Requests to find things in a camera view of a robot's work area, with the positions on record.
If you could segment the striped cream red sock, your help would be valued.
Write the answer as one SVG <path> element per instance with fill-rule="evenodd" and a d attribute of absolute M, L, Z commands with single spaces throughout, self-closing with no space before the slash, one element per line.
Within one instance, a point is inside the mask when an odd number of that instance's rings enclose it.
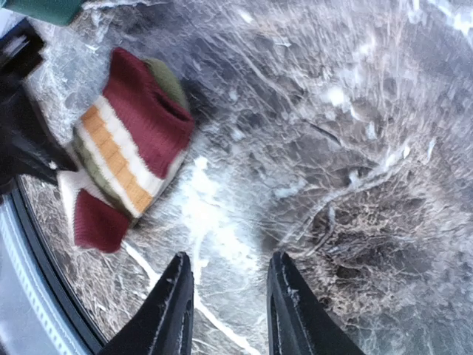
<path fill-rule="evenodd" d="M 57 175 L 72 242 L 116 252 L 177 174 L 194 126 L 164 62 L 115 48 L 102 93 L 72 128 L 78 168 Z"/>

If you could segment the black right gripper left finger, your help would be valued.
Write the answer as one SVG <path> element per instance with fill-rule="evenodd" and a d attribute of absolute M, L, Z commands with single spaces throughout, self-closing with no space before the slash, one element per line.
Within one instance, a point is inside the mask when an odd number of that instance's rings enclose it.
<path fill-rule="evenodd" d="M 190 354 L 194 276 L 184 252 L 175 254 L 137 313 L 101 349 L 106 355 Z"/>

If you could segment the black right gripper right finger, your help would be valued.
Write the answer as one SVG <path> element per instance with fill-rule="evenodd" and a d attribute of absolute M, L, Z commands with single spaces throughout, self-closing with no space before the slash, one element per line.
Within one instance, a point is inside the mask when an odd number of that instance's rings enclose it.
<path fill-rule="evenodd" d="M 284 251 L 270 259 L 267 278 L 270 354 L 362 354 L 332 321 Z"/>

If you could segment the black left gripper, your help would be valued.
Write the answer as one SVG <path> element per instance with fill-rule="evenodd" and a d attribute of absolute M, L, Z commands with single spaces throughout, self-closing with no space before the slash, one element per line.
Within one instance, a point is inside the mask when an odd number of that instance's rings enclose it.
<path fill-rule="evenodd" d="M 42 62 L 44 41 L 23 18 L 1 38 L 1 191 L 18 175 L 57 186 L 60 171 L 77 172 L 67 150 L 48 141 L 42 114 L 25 79 Z"/>

